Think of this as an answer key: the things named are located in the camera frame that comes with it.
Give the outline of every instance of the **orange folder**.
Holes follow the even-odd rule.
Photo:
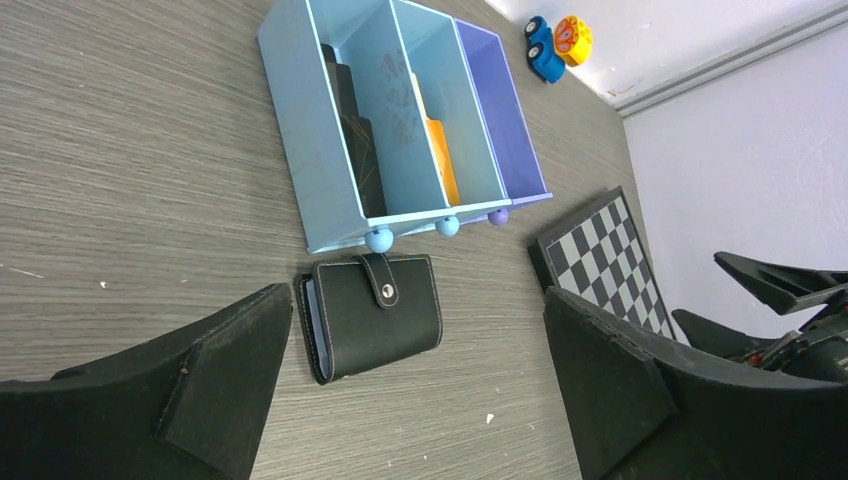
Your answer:
[[[418,86],[418,77],[413,73],[412,80],[415,85],[415,96],[424,105],[424,99],[421,96],[421,87]],[[456,176],[453,173],[453,163],[450,159],[450,149],[448,148],[448,140],[445,137],[445,127],[442,122],[433,120],[427,117],[427,130],[430,132],[430,140],[433,142],[433,151],[436,154],[436,163],[439,165],[439,172],[442,174],[442,185],[445,187],[445,193],[448,195],[448,203],[455,207],[462,203],[459,198],[459,187],[456,185]]]

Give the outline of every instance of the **chessboard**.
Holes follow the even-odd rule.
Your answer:
[[[660,296],[621,187],[543,233],[528,251],[542,289],[564,288],[678,340],[680,327]]]

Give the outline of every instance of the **blue ball foot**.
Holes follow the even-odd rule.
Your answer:
[[[436,231],[443,237],[452,237],[459,231],[459,219],[456,217],[443,218],[436,222]]]
[[[388,228],[380,228],[365,234],[365,246],[374,253],[386,253],[392,248],[395,235]]]
[[[495,226],[501,226],[509,220],[509,210],[501,208],[489,213],[489,223]]]

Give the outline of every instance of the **wood grain surface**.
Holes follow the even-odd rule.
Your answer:
[[[354,252],[305,250],[256,41],[271,1],[2,0],[0,380]],[[433,257],[437,350],[319,387],[295,318],[254,479],[579,478],[525,247],[617,185],[641,228],[622,121],[573,77],[541,83],[483,0],[420,3],[501,34],[554,199],[397,239]]]

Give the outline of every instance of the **purple compartment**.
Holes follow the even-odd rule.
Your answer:
[[[456,27],[501,181],[512,200],[509,209],[551,198],[553,194],[545,187],[500,37],[459,19]]]

